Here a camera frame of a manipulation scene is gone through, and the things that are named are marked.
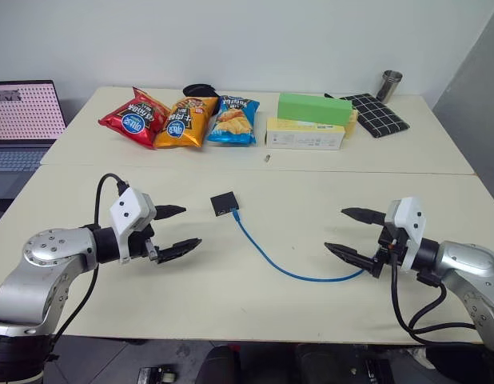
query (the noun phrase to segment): orange chip bag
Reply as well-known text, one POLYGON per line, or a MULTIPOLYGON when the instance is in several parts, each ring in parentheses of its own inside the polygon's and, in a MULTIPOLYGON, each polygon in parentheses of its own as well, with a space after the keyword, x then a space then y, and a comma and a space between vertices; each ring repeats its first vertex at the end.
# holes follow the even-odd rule
POLYGON ((201 146, 218 98, 183 98, 170 111, 154 146, 201 146))

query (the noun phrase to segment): white table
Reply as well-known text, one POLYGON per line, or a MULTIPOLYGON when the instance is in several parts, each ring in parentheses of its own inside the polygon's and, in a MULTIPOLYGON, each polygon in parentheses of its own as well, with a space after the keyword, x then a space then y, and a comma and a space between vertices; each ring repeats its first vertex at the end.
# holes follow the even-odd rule
MULTIPOLYGON (((187 207, 186 213, 153 224, 153 242, 169 246, 200 237, 203 243, 165 265, 137 259, 126 266, 102 266, 93 296, 68 334, 412 342, 392 312, 387 267, 379 280, 367 274, 329 284, 288 278, 259 255, 231 215, 214 216, 209 198, 230 190, 254 239, 277 263, 300 274, 351 274, 356 269, 330 254, 323 243, 343 243, 371 256, 380 227, 355 222, 340 209, 385 211, 392 199, 409 195, 422 200, 427 238, 473 242, 494 250, 494 201, 472 175, 255 170, 200 170, 197 175, 195 170, 170 168, 42 166, 0 221, 0 283, 17 265, 29 236, 92 221, 95 187, 105 172, 127 179, 150 194, 155 204, 187 207)), ((115 185, 109 183, 102 199, 103 226, 116 198, 115 185)), ((64 317, 82 299, 90 275, 71 286, 64 317)), ((400 275, 400 302, 407 320, 437 295, 437 290, 416 282, 413 272, 400 275)), ((425 317, 423 325, 446 321, 469 321, 453 294, 425 317)), ((460 329, 439 331, 430 338, 479 341, 475 331, 460 329)))
MULTIPOLYGON (((180 90, 145 89, 172 106, 180 90)), ((410 129, 384 138, 372 136, 359 124, 338 151, 265 148, 266 119, 277 115, 277 93, 226 92, 260 102, 256 115, 257 145, 238 148, 205 142, 201 149, 146 150, 120 134, 100 126, 98 119, 133 97, 129 87, 102 87, 86 103, 66 132, 52 146, 42 164, 124 165, 180 169, 314 170, 472 174, 452 139, 421 96, 394 96, 388 104, 410 124, 410 129), (265 157, 270 154, 269 162, 265 157)))

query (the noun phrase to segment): chip bag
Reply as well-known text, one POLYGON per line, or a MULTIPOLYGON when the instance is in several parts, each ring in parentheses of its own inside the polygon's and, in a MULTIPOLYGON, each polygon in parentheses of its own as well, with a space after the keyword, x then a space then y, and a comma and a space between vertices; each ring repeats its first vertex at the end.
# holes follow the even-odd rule
POLYGON ((254 115, 260 103, 246 98, 221 96, 221 106, 208 140, 250 144, 254 137, 254 115))
POLYGON ((153 140, 169 116, 169 108, 133 88, 135 98, 98 120, 102 126, 153 149, 153 140))
POLYGON ((154 146, 201 146, 217 98, 183 98, 170 111, 154 146))

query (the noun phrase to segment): laptop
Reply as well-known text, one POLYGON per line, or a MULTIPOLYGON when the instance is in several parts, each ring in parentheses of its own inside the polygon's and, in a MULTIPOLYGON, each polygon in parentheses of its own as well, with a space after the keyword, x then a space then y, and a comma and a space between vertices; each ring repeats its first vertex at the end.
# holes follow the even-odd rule
POLYGON ((0 199, 18 195, 65 128, 54 82, 0 82, 0 199))

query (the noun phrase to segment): stainless steel cup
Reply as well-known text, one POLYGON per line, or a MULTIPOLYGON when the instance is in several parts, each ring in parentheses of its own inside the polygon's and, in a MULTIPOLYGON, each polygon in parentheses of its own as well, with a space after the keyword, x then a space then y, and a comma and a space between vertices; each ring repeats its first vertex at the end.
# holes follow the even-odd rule
POLYGON ((376 94, 376 98, 384 104, 388 102, 403 76, 403 74, 396 70, 386 70, 382 75, 384 81, 378 94, 376 94))

